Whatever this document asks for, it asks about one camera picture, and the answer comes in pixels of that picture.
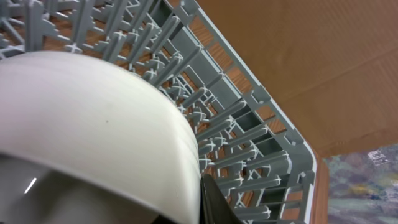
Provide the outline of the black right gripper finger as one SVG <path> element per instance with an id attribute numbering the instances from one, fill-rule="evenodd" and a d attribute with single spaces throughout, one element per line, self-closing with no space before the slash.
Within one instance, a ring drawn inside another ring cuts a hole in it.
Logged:
<path id="1" fill-rule="evenodd" d="M 200 187 L 200 224 L 242 224 L 211 175 L 201 177 Z"/>

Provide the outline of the grey bowl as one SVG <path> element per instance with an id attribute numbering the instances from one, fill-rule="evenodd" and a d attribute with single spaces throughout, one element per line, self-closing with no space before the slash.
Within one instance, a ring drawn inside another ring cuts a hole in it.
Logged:
<path id="1" fill-rule="evenodd" d="M 80 54 L 1 61 L 2 223 L 198 223 L 195 135 L 158 89 Z"/>

